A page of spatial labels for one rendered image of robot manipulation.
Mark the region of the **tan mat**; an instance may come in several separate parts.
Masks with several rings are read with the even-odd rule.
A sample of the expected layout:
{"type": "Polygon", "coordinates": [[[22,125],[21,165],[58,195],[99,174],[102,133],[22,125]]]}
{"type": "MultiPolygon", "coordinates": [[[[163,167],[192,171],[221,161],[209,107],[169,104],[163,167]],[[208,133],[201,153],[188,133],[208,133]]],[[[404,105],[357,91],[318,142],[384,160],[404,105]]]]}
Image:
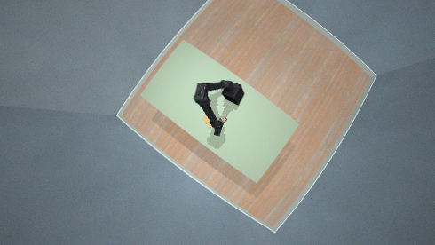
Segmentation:
{"type": "Polygon", "coordinates": [[[203,119],[203,121],[206,122],[206,124],[207,124],[208,126],[211,126],[211,124],[210,124],[210,120],[209,120],[209,118],[207,117],[207,115],[203,116],[202,119],[203,119]]]}

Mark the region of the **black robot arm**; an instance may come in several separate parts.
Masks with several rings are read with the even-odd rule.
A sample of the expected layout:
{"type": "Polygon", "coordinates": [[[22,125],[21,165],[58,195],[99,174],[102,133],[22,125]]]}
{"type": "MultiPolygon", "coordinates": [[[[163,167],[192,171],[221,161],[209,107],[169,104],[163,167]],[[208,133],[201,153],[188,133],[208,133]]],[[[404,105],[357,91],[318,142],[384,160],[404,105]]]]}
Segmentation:
{"type": "Polygon", "coordinates": [[[225,91],[234,94],[237,90],[237,87],[236,86],[233,87],[232,81],[226,81],[226,80],[221,80],[218,83],[197,83],[196,91],[194,94],[194,101],[196,102],[196,104],[199,104],[199,106],[202,108],[204,113],[209,118],[211,126],[215,128],[214,135],[216,136],[220,136],[220,132],[223,125],[218,121],[218,119],[214,115],[210,107],[210,103],[211,103],[210,98],[207,96],[208,96],[208,91],[214,91],[219,89],[224,89],[225,91]],[[202,84],[204,85],[203,87],[202,84]],[[229,88],[228,88],[228,84],[229,84],[229,88]],[[217,127],[215,125],[217,125],[217,127]]]}

